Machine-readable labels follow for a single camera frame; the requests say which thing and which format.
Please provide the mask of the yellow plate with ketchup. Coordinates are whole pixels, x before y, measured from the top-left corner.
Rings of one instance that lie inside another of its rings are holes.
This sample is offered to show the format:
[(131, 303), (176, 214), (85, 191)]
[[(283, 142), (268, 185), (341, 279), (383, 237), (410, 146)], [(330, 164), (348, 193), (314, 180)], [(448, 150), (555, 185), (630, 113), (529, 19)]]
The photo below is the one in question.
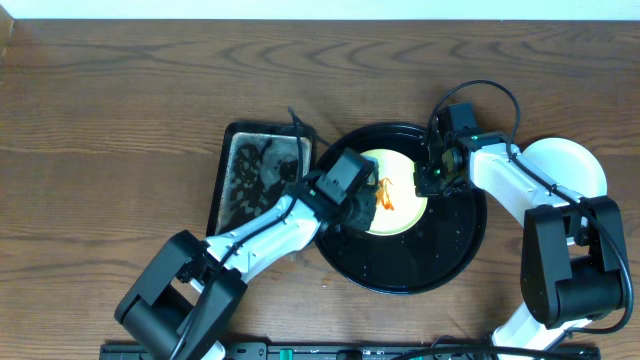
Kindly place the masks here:
[(415, 192), (414, 162), (401, 152), (372, 149), (362, 153), (378, 165), (376, 211), (368, 230), (376, 236), (392, 236), (409, 230), (423, 216), (427, 197)]

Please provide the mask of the light blue plate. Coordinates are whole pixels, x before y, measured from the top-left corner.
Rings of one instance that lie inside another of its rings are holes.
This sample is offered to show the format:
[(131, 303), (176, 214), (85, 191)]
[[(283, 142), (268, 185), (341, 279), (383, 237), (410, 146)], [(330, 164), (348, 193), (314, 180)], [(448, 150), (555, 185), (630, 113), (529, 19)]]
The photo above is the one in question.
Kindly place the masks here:
[(604, 196), (608, 192), (600, 162), (588, 149), (572, 140), (537, 140), (524, 150), (523, 155), (555, 182), (584, 197)]

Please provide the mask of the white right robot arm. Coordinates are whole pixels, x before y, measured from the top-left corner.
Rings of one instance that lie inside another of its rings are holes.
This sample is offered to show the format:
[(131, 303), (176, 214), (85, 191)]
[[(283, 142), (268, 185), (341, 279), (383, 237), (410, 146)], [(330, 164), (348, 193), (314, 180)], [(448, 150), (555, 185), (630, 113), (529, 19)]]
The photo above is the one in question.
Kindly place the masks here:
[(493, 331), (499, 359), (549, 359), (577, 334), (622, 330), (634, 310), (634, 289), (620, 209), (606, 194), (586, 196), (579, 161), (537, 166), (511, 141), (478, 135), (430, 144), (418, 162), (418, 195), (481, 190), (523, 230), (522, 305)]

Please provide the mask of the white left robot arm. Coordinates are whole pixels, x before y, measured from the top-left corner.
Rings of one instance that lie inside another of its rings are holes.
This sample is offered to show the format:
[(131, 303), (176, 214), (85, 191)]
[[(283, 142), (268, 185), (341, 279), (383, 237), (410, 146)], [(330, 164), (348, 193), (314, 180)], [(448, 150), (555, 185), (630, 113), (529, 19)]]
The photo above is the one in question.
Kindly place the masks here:
[(219, 337), (249, 282), (303, 249), (325, 224), (370, 227), (376, 195), (361, 190), (335, 205), (317, 190), (282, 196), (248, 223), (204, 240), (172, 236), (116, 307), (114, 317), (153, 359), (222, 359)]

